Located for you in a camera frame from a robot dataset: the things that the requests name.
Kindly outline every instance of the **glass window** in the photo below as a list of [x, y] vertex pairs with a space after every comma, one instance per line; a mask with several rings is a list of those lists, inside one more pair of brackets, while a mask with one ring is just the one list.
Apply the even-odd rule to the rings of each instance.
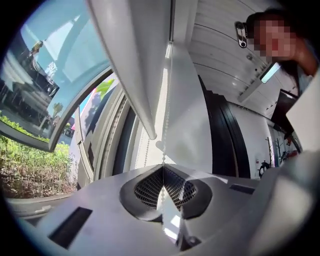
[[[102, 109], [118, 83], [116, 74], [111, 74], [79, 105], [83, 138], [88, 136], [89, 131], [92, 134]], [[14, 123], [14, 127], [23, 129], [18, 123]], [[75, 129], [73, 114], [64, 126], [54, 152], [44, 152], [0, 135], [0, 182], [4, 196], [29, 199], [75, 191], [81, 161]]]
[[1, 120], [49, 142], [70, 102], [109, 65], [85, 2], [45, 1], [16, 34], [4, 57]]

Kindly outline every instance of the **grass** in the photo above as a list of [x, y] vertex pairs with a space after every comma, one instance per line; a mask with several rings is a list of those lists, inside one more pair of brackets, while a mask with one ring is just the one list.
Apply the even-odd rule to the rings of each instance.
[[[0, 120], [35, 137], [6, 116]], [[66, 194], [76, 190], [77, 177], [70, 179], [73, 157], [69, 145], [57, 144], [54, 152], [44, 152], [0, 135], [0, 181], [7, 198], [38, 198]]]

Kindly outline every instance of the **white ceiling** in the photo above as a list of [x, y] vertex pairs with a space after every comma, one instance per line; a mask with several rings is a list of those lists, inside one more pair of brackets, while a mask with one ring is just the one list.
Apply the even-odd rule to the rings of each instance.
[[247, 100], [239, 102], [240, 94], [268, 63], [253, 45], [240, 48], [235, 29], [235, 22], [245, 22], [250, 14], [268, 7], [268, 0], [198, 0], [189, 53], [207, 90], [271, 118], [280, 89], [295, 95], [298, 90], [292, 78], [279, 70]]

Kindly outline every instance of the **sky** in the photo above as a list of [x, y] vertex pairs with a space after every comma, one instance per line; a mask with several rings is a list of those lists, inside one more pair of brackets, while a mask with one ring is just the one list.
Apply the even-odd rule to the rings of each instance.
[[[85, 85], [110, 65], [89, 17], [83, 0], [45, 1], [20, 30], [29, 50], [37, 41], [43, 41], [43, 47], [36, 55], [38, 65], [46, 73], [50, 64], [59, 70], [52, 77], [59, 89], [47, 108], [51, 116], [55, 103], [63, 106], [58, 114], [61, 116]], [[64, 44], [66, 57], [59, 64], [57, 59]]]

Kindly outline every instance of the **white surface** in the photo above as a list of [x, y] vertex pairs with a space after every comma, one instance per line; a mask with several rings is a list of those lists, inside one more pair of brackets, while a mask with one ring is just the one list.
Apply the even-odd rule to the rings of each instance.
[[173, 43], [171, 49], [155, 117], [157, 138], [150, 140], [143, 128], [141, 135], [137, 133], [137, 154], [131, 166], [136, 169], [160, 164], [165, 153], [166, 164], [211, 173], [211, 131], [205, 97], [186, 48]]
[[286, 114], [302, 149], [316, 151], [320, 149], [320, 71]]
[[211, 131], [205, 97], [187, 49], [175, 42], [169, 98], [166, 159], [189, 169], [211, 173]]
[[270, 161], [267, 137], [271, 140], [271, 135], [266, 118], [241, 109], [235, 105], [231, 106], [232, 114], [235, 116], [246, 147], [250, 165], [251, 179], [256, 178], [257, 169], [265, 160]]
[[132, 109], [151, 139], [170, 31], [170, 0], [87, 0]]

